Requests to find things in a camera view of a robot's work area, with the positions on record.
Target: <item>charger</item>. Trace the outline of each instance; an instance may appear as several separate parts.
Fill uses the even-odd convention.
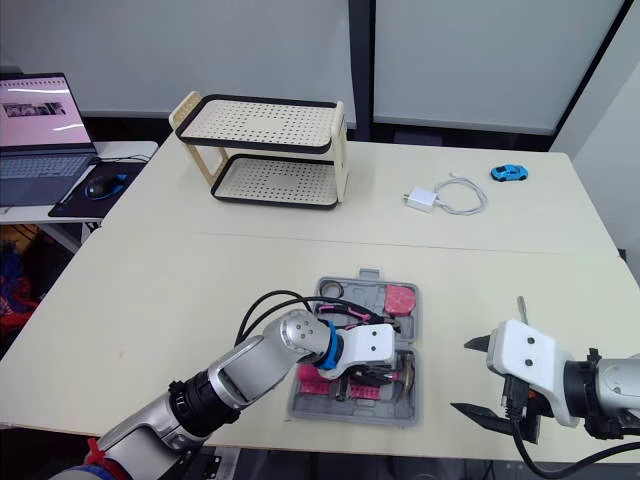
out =
[[[417,210],[422,210],[423,212],[430,212],[433,210],[433,206],[435,205],[437,198],[438,195],[436,192],[419,187],[413,187],[411,193],[405,193],[404,195],[407,206]]]
[[[429,213],[433,210],[434,205],[439,205],[445,212],[452,215],[474,215],[476,213],[484,211],[484,209],[487,208],[489,200],[487,199],[487,195],[478,185],[473,183],[468,178],[456,177],[453,173],[450,173],[449,176],[451,178],[436,185],[436,188],[433,190],[433,192],[431,190],[425,190],[424,188],[413,187],[411,193],[404,195],[407,206]],[[473,190],[478,196],[478,200],[480,200],[480,205],[469,210],[457,210],[451,205],[448,205],[447,203],[440,200],[438,198],[440,195],[440,190],[443,187],[454,183],[465,185]]]

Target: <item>mouse pad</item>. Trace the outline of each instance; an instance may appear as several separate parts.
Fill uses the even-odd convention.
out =
[[[145,165],[146,163],[143,162],[103,162],[96,165],[87,178],[79,183],[63,202],[56,203],[49,212],[49,216],[104,218]],[[94,178],[118,174],[127,175],[124,188],[118,193],[102,200],[91,200],[85,196],[84,189]]]

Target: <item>laptop screen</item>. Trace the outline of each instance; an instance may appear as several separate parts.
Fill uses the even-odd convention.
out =
[[[64,76],[0,80],[0,146],[89,143]]]

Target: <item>laptop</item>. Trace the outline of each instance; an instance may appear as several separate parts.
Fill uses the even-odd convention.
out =
[[[96,155],[64,74],[0,77],[0,206],[56,203]]]

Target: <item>tool case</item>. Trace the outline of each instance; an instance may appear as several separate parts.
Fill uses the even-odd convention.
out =
[[[357,279],[323,277],[316,286],[316,295],[322,294],[323,286],[325,287],[324,296],[338,297],[342,293],[342,296],[338,298],[362,305],[378,315],[382,315],[385,311],[385,297],[389,286],[406,287],[415,294],[415,306],[411,312],[408,315],[395,316],[401,331],[395,333],[395,355],[391,364],[392,369],[399,369],[402,366],[403,355],[412,355],[415,369],[413,386],[408,392],[403,393],[403,385],[394,381],[379,387],[379,399],[377,400],[354,398],[348,395],[344,401],[338,401],[336,400],[338,382],[331,382],[325,387],[325,391],[309,393],[308,389],[304,388],[306,385],[300,381],[298,371],[296,371],[289,396],[289,414],[292,417],[317,420],[401,427],[415,425],[418,421],[422,389],[419,358],[411,347],[411,344],[418,338],[418,328],[422,318],[418,287],[410,283],[382,281],[380,272],[374,269],[361,269]],[[314,312],[318,312],[321,305],[322,303],[316,302]],[[336,313],[319,313],[318,317],[332,321],[336,326],[351,325],[358,321],[356,318]],[[357,388],[359,392],[363,390],[359,386]]]
[[[347,181],[342,102],[191,92],[169,116],[218,200],[330,209]],[[199,146],[216,147],[215,172]],[[229,157],[226,149],[239,150]]]

